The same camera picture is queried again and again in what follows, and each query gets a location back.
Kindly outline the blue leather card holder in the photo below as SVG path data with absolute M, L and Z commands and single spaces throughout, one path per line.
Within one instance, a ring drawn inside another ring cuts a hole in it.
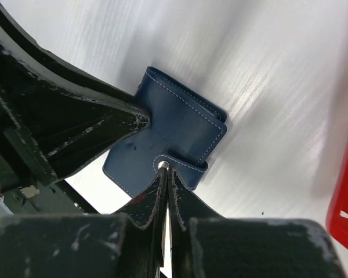
M 147 67 L 133 103 L 149 112 L 150 127 L 110 149 L 104 174 L 135 197 L 167 162 L 194 190 L 227 133 L 227 113 L 154 67 Z

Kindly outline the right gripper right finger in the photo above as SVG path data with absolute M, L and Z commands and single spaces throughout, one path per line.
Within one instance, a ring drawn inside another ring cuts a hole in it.
M 168 171 L 173 277 L 345 277 L 325 229 L 312 220 L 225 218 Z

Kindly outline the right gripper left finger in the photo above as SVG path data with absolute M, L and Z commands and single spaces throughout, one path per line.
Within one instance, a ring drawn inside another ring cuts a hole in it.
M 112 214 L 0 220 L 0 277 L 160 277 L 167 170 Z

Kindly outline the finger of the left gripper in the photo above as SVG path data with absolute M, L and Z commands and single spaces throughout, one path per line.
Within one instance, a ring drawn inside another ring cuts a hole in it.
M 41 48 L 0 3 L 0 185 L 50 185 L 147 128 L 131 95 Z

